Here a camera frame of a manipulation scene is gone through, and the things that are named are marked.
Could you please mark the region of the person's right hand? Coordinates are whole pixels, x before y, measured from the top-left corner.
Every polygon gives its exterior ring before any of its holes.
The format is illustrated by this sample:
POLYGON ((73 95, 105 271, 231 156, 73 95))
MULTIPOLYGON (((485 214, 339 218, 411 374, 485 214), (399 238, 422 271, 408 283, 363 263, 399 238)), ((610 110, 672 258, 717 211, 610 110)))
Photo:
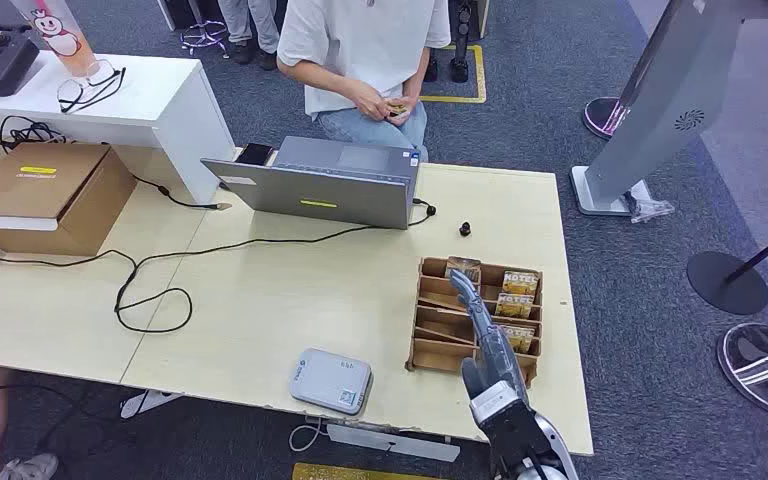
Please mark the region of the person's right hand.
POLYGON ((393 110, 375 88, 363 81, 352 80, 349 90, 351 100, 362 114, 376 121, 390 118, 393 110))

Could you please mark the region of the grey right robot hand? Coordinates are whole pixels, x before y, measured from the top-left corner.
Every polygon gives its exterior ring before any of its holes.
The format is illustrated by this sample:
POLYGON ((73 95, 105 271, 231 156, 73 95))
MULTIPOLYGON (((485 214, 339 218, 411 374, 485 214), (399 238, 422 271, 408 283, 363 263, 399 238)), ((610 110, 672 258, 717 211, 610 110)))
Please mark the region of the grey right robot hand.
POLYGON ((505 381, 524 403, 528 403, 525 381, 515 353, 505 334, 493 322, 478 290, 460 270, 452 270, 449 281, 472 321, 480 350, 478 361, 467 358, 461 363, 461 375, 469 398, 473 400, 497 382, 505 381))

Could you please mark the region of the person's left hand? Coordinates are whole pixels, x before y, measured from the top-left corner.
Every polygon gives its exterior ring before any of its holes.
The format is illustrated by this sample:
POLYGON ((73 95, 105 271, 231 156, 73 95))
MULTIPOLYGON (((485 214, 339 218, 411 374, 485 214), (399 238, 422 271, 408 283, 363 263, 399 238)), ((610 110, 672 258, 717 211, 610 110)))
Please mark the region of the person's left hand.
POLYGON ((387 98, 386 104, 390 114, 387 117, 389 123, 401 126, 414 112, 419 103, 419 99, 414 96, 402 96, 396 98, 387 98))

